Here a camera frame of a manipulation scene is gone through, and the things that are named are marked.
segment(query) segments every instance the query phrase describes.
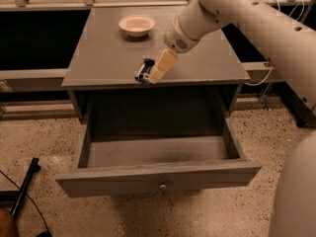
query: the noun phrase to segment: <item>drawer knob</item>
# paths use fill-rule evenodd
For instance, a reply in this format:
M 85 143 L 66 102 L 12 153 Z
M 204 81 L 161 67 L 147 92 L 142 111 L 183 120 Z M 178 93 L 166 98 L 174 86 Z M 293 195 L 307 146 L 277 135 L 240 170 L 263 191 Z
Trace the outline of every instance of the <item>drawer knob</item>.
M 161 184 L 161 185 L 159 186 L 159 190 L 160 190 L 160 191 L 166 191 L 166 190 L 167 190 L 167 186 L 166 186 L 165 184 Z

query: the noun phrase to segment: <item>gray tabletop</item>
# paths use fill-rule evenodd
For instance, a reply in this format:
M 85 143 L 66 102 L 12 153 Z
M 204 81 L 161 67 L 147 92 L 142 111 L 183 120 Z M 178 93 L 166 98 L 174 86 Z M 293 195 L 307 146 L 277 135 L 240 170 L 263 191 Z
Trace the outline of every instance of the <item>gray tabletop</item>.
M 134 73 L 143 58 L 156 59 L 166 47 L 161 30 L 184 6 L 109 7 L 92 9 L 85 30 L 63 80 L 69 87 L 139 86 Z M 128 15 L 148 15 L 156 25 L 148 36 L 134 39 L 119 29 Z M 245 82 L 249 76 L 222 31 L 205 36 L 179 60 L 160 82 L 169 84 L 227 84 Z

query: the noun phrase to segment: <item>white bowl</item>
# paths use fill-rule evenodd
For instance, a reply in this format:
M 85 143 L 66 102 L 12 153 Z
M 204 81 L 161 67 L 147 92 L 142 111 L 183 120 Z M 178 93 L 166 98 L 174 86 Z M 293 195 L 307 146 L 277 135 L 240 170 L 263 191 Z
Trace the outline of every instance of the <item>white bowl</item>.
M 132 37 L 143 37 L 155 26 L 155 20 L 144 15 L 130 15 L 121 19 L 119 27 Z

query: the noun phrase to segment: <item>floor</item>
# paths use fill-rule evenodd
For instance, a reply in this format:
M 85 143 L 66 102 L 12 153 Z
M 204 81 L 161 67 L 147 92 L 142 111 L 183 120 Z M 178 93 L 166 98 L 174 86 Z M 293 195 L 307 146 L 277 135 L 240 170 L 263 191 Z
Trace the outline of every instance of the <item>floor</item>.
M 36 113 L 32 116 L 30 111 L 27 119 L 15 112 L 3 116 L 0 169 L 20 185 L 32 158 L 39 157 L 41 170 L 31 183 L 29 195 L 38 204 L 52 236 L 266 237 L 284 161 L 291 149 L 313 130 L 297 128 L 278 97 L 269 98 L 268 106 L 270 109 L 265 111 L 257 99 L 241 99 L 232 114 L 248 160 L 263 165 L 248 187 L 69 198 L 54 175 L 70 170 L 80 123 L 61 111 L 41 118 Z M 1 176 L 0 189 L 14 187 Z M 34 237 L 44 230 L 28 199 L 18 227 L 21 237 Z

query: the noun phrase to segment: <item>open drawer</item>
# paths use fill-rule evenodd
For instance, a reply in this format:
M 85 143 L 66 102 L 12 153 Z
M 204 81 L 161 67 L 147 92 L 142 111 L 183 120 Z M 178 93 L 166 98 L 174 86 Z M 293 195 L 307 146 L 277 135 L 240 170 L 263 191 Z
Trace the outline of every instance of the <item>open drawer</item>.
M 248 162 L 216 86 L 90 93 L 73 168 L 56 181 L 70 197 L 246 186 Z

